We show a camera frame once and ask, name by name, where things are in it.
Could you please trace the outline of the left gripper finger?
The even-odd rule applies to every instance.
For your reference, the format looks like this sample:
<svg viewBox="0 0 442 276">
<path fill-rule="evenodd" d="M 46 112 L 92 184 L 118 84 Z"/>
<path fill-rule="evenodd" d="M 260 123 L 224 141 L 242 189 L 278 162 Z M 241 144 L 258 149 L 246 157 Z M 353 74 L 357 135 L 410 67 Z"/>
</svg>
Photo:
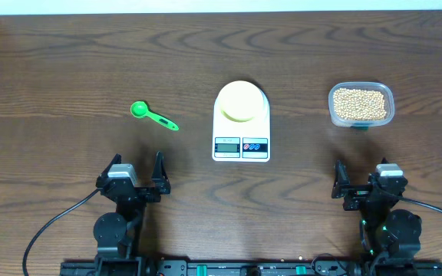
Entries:
<svg viewBox="0 0 442 276">
<path fill-rule="evenodd" d="M 110 171 L 111 167 L 115 164 L 121 164 L 121 155 L 119 153 L 117 153 L 114 156 L 114 158 L 110 161 L 110 163 L 107 165 L 104 171 L 98 176 L 99 180 L 106 179 L 108 177 L 108 172 Z"/>
<path fill-rule="evenodd" d="M 168 188 L 169 179 L 164 169 L 164 156 L 161 152 L 157 152 L 151 179 L 156 188 Z"/>
</svg>

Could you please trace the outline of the green plastic measuring scoop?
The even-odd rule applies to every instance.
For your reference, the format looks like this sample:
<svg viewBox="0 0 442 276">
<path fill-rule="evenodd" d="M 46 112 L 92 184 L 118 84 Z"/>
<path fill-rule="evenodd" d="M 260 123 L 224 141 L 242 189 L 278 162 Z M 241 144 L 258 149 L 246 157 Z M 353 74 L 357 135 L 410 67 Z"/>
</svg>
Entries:
<svg viewBox="0 0 442 276">
<path fill-rule="evenodd" d="M 130 105 L 130 113 L 137 119 L 143 119 L 145 117 L 150 118 L 163 127 L 166 127 L 172 131 L 178 131 L 180 128 L 172 120 L 150 110 L 148 104 L 145 101 L 136 101 Z"/>
</svg>

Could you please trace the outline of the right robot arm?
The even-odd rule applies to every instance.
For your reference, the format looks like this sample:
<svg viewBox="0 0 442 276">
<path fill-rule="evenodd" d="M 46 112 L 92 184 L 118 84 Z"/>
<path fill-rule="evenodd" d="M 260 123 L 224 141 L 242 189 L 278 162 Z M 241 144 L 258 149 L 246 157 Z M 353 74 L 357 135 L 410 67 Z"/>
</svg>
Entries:
<svg viewBox="0 0 442 276">
<path fill-rule="evenodd" d="M 385 159 L 364 185 L 352 185 L 343 162 L 336 162 L 331 197 L 343 198 L 345 211 L 361 213 L 360 239 L 368 253 L 346 268 L 349 275 L 419 275 L 414 256 L 421 249 L 421 218 L 393 209 L 407 184 L 400 167 Z"/>
</svg>

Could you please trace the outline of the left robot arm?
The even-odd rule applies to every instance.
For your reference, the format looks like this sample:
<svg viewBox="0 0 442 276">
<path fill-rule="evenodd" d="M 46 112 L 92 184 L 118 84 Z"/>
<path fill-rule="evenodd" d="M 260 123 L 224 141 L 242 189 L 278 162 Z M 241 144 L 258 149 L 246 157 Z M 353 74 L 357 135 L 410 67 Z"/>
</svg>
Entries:
<svg viewBox="0 0 442 276">
<path fill-rule="evenodd" d="M 155 275 L 157 265 L 137 252 L 145 209 L 168 195 L 171 184 L 158 152 L 151 176 L 153 186 L 141 187 L 134 166 L 121 162 L 117 154 L 98 176 L 96 188 L 116 204 L 114 212 L 102 215 L 94 224 L 97 241 L 96 275 Z"/>
</svg>

